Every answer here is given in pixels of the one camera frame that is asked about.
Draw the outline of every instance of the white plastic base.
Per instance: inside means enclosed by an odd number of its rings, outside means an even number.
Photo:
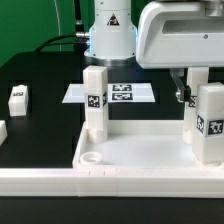
[[[108,141],[93,144],[84,123],[73,160],[83,174],[78,195],[224,197],[223,166],[203,166],[182,128],[183,121],[109,121]],[[87,152],[100,153],[103,163],[81,164]]]
[[[183,121],[109,121],[108,141],[92,144],[84,123],[73,169],[0,169],[0,196],[224,198],[224,166],[198,162],[182,129]],[[81,164],[87,152],[98,153]]]

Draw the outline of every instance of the green background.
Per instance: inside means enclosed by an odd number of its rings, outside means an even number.
[[[74,33],[74,1],[56,1],[61,34]],[[146,0],[132,0],[132,21],[135,25],[138,24],[140,13],[147,3]],[[80,0],[80,4],[85,31],[88,31],[94,22],[94,0]],[[13,55],[33,51],[46,40],[58,35],[54,0],[1,0],[0,66]],[[51,47],[48,50],[59,50],[59,47]],[[72,50],[72,48],[66,47],[62,50]]]

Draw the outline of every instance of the white block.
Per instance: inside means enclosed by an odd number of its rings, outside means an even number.
[[[86,128],[91,142],[107,139],[108,94],[107,68],[89,66],[83,71]]]
[[[0,146],[7,137],[5,121],[0,121]]]
[[[28,105],[28,88],[27,86],[15,86],[12,89],[9,99],[10,116],[25,116]]]
[[[224,117],[224,85],[212,83],[198,89],[198,112],[208,119]]]
[[[208,67],[188,69],[187,85],[191,88],[191,100],[185,103],[183,125],[183,140],[188,144],[191,144],[193,140],[198,86],[208,83],[208,75]]]
[[[224,85],[213,83],[198,89],[193,152],[204,164],[224,161]]]
[[[85,115],[87,129],[98,131],[107,130],[108,105],[105,105],[103,110],[86,109]]]
[[[108,132],[105,127],[104,131],[88,130],[88,140],[92,143],[102,143],[107,140]]]
[[[107,92],[107,68],[89,66],[83,71],[84,88],[86,93],[104,94]]]

